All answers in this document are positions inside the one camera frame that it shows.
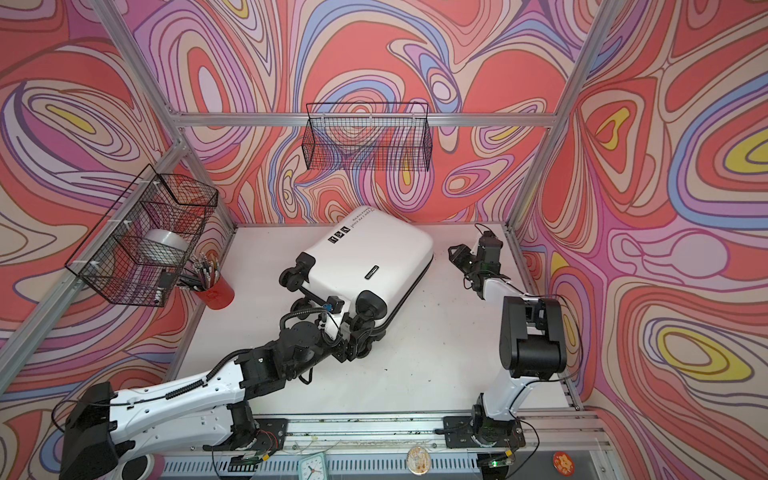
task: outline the red round badge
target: red round badge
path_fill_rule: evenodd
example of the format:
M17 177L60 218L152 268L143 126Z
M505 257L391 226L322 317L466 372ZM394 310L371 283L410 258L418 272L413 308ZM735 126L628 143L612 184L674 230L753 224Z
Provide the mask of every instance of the red round badge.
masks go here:
M560 472L560 475L563 475L565 477L570 477L574 474L574 471L576 470L576 465L574 465L574 460L571 458L571 456L565 452L556 452L552 456L552 463L554 464L554 467Z

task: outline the patterned wall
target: patterned wall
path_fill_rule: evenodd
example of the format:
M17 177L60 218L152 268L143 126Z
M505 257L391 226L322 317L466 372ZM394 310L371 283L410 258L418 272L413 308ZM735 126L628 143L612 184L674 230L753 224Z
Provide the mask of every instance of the patterned wall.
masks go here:
M119 4L179 111L299 112L427 101L436 112L553 111L590 2ZM433 132L428 173L306 172L300 128L187 132L240 223L333 222L361 204L421 222L505 220L541 129Z
M0 2L0 348L134 175L168 149L84 3ZM222 230L209 222L200 248L219 251ZM84 290L0 396L0 479L56 478L51 408L107 379L161 381L196 304L176 292L162 310L112 306Z
M516 225L631 478L768 476L767 112L767 3L629 1Z

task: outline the red pencil holder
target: red pencil holder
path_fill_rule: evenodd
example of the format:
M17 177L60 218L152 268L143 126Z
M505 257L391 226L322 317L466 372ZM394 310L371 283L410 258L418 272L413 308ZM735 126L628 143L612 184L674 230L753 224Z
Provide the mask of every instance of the red pencil holder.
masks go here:
M219 281L208 290L195 292L195 294L208 305L208 308L213 310L223 309L232 303L232 300L235 298L235 291L232 290L232 287L223 276L220 276Z

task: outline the wire basket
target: wire basket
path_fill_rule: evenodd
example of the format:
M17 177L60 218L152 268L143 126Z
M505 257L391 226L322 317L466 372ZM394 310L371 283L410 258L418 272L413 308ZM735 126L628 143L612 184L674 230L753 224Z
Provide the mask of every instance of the wire basket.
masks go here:
M96 227L66 267L109 303L164 306L218 197L216 188L195 179L155 172L136 204L91 258L72 260ZM158 241L158 233L176 239L176 246ZM75 271L79 263L82 268Z
M301 148L307 170L429 170L426 103L321 102L306 110Z

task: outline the clock face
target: clock face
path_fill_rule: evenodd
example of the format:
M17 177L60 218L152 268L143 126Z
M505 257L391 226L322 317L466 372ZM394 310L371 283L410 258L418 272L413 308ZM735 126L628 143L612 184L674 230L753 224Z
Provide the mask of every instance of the clock face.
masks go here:
M301 480L327 480L325 455L319 453L302 460L299 464L299 478Z

